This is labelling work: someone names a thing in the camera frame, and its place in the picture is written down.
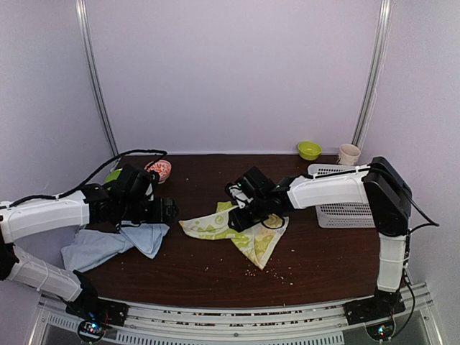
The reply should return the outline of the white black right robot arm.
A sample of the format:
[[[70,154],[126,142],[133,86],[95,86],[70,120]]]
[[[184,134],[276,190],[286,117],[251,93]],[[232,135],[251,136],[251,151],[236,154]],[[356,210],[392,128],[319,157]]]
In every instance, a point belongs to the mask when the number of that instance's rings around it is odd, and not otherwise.
[[[400,285],[409,237],[410,188],[391,164],[376,157],[368,165],[329,174],[307,172],[274,183],[252,167],[225,187],[236,201],[228,225],[243,231],[266,221],[270,215],[339,203],[367,204],[379,234],[379,272],[374,295],[344,304],[348,324],[391,318],[403,312]]]

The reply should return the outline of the green white patterned towel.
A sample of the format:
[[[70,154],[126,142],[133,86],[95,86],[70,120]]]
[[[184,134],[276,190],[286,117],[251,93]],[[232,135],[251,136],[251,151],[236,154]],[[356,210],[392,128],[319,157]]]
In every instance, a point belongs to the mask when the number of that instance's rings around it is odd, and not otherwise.
[[[228,225],[229,213],[235,208],[230,202],[218,202],[215,213],[182,220],[179,224],[187,236],[195,239],[230,240],[252,264],[263,270],[285,233],[289,218],[271,215],[266,221],[238,232]]]

